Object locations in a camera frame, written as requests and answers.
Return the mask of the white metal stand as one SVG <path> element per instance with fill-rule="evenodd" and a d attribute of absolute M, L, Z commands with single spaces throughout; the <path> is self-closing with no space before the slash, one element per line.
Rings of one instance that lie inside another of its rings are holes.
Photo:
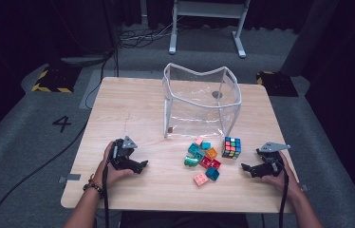
<path fill-rule="evenodd" d="M 241 32 L 245 23 L 247 12 L 251 0 L 244 0 L 240 4 L 231 3 L 210 3 L 210 2 L 190 2 L 187 0 L 174 0 L 173 16 L 172 16 L 172 33 L 170 38 L 170 46 L 168 52 L 175 54 L 177 52 L 178 39 L 178 17 L 179 16 L 196 16 L 196 17 L 212 17 L 237 19 L 238 26 L 236 31 L 232 32 L 232 37 L 237 49 L 238 56 L 245 58 L 247 53 L 240 39 Z"/>

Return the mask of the person's left hand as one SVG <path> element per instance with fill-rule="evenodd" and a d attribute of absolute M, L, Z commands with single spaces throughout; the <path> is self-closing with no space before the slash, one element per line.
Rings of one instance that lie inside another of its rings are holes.
<path fill-rule="evenodd" d="M 103 159 L 99 163 L 98 168 L 95 172 L 95 174 L 92 176 L 92 180 L 95 181 L 99 186 L 104 187 L 103 184 L 103 170 L 105 167 L 108 168 L 107 170 L 107 178 L 106 178 L 106 186 L 110 187 L 112 186 L 116 181 L 133 175 L 134 172 L 130 169 L 123 169 L 123 170 L 116 170 L 111 163 L 107 163 L 107 158 L 109 155 L 109 152 L 112 148 L 113 143 L 110 142 L 108 146 L 105 148 L 104 154 L 103 154 Z"/>

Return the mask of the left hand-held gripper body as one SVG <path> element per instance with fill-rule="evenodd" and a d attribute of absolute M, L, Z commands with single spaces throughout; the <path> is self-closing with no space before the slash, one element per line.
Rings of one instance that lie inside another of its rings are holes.
<path fill-rule="evenodd" d="M 138 146 L 128 136 L 125 136 L 123 139 L 117 139 L 113 142 L 108 161 L 112 163 L 116 170 L 129 169 L 128 162 L 132 160 L 125 156 L 126 149 L 136 149 L 137 147 Z"/>

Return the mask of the dark grey curtain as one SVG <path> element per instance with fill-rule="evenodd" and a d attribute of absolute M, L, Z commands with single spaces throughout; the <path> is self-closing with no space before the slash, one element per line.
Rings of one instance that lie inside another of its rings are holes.
<path fill-rule="evenodd" d="M 327 25 L 337 8 L 339 0 L 314 0 L 307 20 L 296 38 L 280 72 L 297 77 L 307 65 L 308 59 L 317 47 Z"/>

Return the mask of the dark blue toy block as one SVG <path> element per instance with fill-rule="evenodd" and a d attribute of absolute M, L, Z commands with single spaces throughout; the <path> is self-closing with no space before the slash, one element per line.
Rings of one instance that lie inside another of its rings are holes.
<path fill-rule="evenodd" d="M 212 180 L 212 181 L 216 181 L 219 177 L 219 172 L 216 168 L 214 167 L 209 167 L 206 171 L 206 176 Z"/>

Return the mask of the multicoloured puzzle cube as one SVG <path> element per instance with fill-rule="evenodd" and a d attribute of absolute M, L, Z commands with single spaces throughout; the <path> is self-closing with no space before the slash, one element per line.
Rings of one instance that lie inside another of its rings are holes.
<path fill-rule="evenodd" d="M 222 157 L 236 160 L 241 154 L 241 140 L 238 138 L 226 137 L 222 148 Z"/>

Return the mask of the person's right hand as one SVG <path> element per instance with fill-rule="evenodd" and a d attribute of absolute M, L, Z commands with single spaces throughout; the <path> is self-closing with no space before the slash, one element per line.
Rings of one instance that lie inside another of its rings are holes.
<path fill-rule="evenodd" d="M 295 202 L 298 200 L 303 192 L 300 189 L 296 178 L 292 172 L 292 170 L 289 167 L 288 160 L 285 157 L 283 152 L 280 152 L 280 156 L 283 160 L 284 163 L 284 168 L 282 172 L 278 176 L 264 176 L 261 178 L 263 182 L 272 184 L 275 188 L 277 188 L 279 191 L 284 192 L 287 184 L 288 188 L 288 198 L 292 201 Z"/>

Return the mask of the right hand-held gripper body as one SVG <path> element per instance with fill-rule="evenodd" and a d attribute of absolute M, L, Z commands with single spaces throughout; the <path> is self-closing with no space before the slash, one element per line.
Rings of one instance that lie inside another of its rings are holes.
<path fill-rule="evenodd" d="M 259 157 L 264 162 L 261 165 L 260 177 L 266 175 L 274 175 L 275 177 L 278 176 L 284 167 L 283 160 L 280 156 L 280 151 L 290 149 L 290 145 L 277 142 L 266 142 L 259 149 L 261 152 L 263 152 L 263 157 Z"/>

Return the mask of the clear plastic bag white trim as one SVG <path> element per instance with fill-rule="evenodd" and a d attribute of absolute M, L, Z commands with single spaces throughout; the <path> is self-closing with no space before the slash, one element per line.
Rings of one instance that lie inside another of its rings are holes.
<path fill-rule="evenodd" d="M 197 72 L 170 63 L 163 73 L 165 138 L 218 138 L 231 133 L 242 96 L 227 67 Z"/>

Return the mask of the person's dark clothing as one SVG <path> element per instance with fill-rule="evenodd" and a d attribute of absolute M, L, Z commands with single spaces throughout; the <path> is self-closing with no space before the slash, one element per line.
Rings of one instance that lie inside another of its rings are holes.
<path fill-rule="evenodd" d="M 129 211 L 120 228 L 249 228 L 245 214 Z"/>

